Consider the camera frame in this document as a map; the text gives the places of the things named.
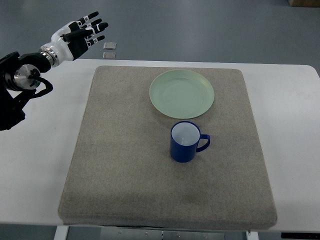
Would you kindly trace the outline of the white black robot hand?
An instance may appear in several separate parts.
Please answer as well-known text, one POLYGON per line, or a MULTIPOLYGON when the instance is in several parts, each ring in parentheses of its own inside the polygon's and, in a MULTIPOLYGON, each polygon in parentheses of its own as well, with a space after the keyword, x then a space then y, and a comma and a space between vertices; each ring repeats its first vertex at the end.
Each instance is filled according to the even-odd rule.
POLYGON ((105 36, 101 33, 109 24, 102 19, 94 19, 97 11, 71 21, 57 30, 46 46, 53 51, 57 63, 74 61, 86 53, 91 46, 102 41, 105 36))

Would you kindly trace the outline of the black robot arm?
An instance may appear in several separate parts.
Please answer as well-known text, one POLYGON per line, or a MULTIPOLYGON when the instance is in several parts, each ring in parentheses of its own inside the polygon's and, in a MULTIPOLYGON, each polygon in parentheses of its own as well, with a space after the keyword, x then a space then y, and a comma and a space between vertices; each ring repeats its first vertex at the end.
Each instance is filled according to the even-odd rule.
POLYGON ((59 64, 58 55, 48 47, 20 55, 12 52, 0 59, 0 130, 10 130, 26 117, 29 100, 50 93, 53 85, 41 76, 59 64))

